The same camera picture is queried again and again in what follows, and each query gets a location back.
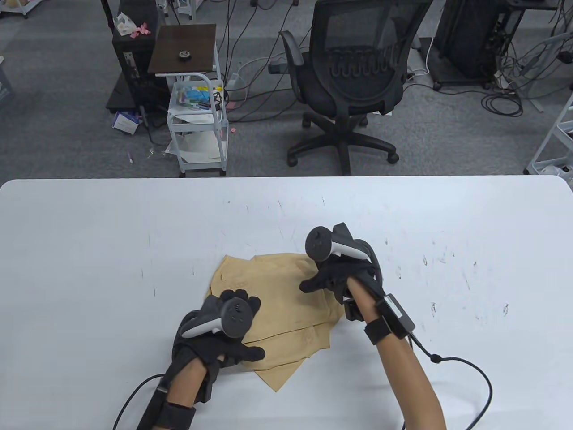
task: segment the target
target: beige cloth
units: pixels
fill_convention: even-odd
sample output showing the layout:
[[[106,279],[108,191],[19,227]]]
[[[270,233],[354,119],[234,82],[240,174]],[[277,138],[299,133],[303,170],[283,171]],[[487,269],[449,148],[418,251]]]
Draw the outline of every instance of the beige cloth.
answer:
[[[242,288],[261,299],[261,309],[244,342],[265,349],[266,357],[245,362],[278,391],[303,361],[330,348],[330,330],[344,308],[330,291],[304,294],[301,281],[314,276],[315,263],[306,255],[277,254],[241,260],[226,256],[213,275],[211,292]]]

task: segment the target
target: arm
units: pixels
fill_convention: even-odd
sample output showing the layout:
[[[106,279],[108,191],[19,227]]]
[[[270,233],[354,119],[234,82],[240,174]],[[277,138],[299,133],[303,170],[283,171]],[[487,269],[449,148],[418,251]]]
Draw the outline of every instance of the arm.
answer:
[[[192,408],[195,398],[205,379],[207,368],[196,358],[181,370],[171,383],[167,393],[167,402]],[[153,427],[153,430],[164,430],[161,427]]]
[[[354,278],[348,289],[368,324],[380,316],[372,296]],[[444,414],[426,373],[406,342],[390,334],[376,345],[407,430],[446,430]]]

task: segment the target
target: black mesh chair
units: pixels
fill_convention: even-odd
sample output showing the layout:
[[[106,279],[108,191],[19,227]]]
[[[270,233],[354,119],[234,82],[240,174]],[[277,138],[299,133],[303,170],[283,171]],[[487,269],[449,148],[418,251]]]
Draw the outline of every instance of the black mesh chair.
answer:
[[[325,132],[290,148],[290,167],[299,154],[324,146],[338,149],[343,175],[351,174],[348,145],[398,161],[394,145],[353,130],[368,124],[366,114],[386,114],[402,100],[410,45],[431,2],[318,0],[309,52],[301,53],[290,32],[280,33],[295,95],[314,111],[303,114],[303,127],[314,123]]]

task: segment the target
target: white cart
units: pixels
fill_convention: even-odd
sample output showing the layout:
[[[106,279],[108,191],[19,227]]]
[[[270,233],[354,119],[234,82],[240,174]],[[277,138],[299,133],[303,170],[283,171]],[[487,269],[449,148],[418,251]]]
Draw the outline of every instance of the white cart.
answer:
[[[44,0],[30,0],[25,5],[22,4],[20,0],[16,0],[18,4],[16,7],[8,7],[6,6],[6,0],[0,0],[0,16],[2,12],[12,12],[12,13],[21,13],[24,15],[24,18],[28,19],[28,14],[32,9],[38,6]]]
[[[227,172],[227,149],[229,145],[229,121],[223,98],[223,81],[210,80],[202,73],[184,76],[194,80],[178,80],[173,85],[167,112],[167,126],[171,143],[167,153],[177,156],[179,177],[187,170],[220,169]],[[186,87],[206,87],[210,108],[193,109],[179,104],[178,95]]]
[[[527,167],[524,169],[523,171],[524,174],[526,175],[530,173],[539,174],[545,167],[549,165],[573,166],[573,138],[572,138],[573,120],[563,121],[563,118],[565,118],[565,116],[571,111],[573,111],[573,93],[571,94],[571,97],[569,97],[567,104],[557,117],[557,120],[551,127],[551,130],[549,130],[549,133],[547,133],[547,136],[543,140],[543,143],[541,144],[541,146],[539,147],[539,149],[537,150],[537,152],[535,153],[535,155],[533,156]],[[567,153],[561,158],[538,161],[537,159],[541,155],[541,152],[543,152],[543,150],[545,149],[545,146],[547,146],[547,143],[549,143],[552,136],[558,138],[559,141],[565,146],[565,148],[567,148]]]
[[[177,0],[177,12],[189,16],[189,20],[195,19],[197,9],[204,0]]]

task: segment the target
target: hand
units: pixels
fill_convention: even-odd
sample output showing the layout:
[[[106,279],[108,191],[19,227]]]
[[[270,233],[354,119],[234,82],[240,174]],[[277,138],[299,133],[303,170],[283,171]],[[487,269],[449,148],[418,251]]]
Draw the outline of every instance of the hand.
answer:
[[[331,255],[325,261],[316,263],[319,272],[312,278],[300,283],[300,291],[313,292],[330,290],[339,303],[344,298],[352,298],[347,280],[354,276],[361,282],[374,282],[374,265],[368,260],[357,260],[347,256]]]
[[[253,316],[256,315],[261,307],[259,298],[255,296],[249,297],[245,290],[237,290],[236,292],[225,290],[221,293],[219,300],[226,302],[235,297],[249,304]],[[243,345],[242,338],[231,339],[222,332],[215,334],[205,333],[190,339],[182,338],[180,333],[181,327],[195,318],[198,313],[199,311],[190,312],[181,321],[173,343],[171,353],[173,360],[183,348],[191,349],[206,366],[217,363],[222,368],[238,364],[241,361],[258,361],[265,358],[265,350],[263,348],[247,347]]]

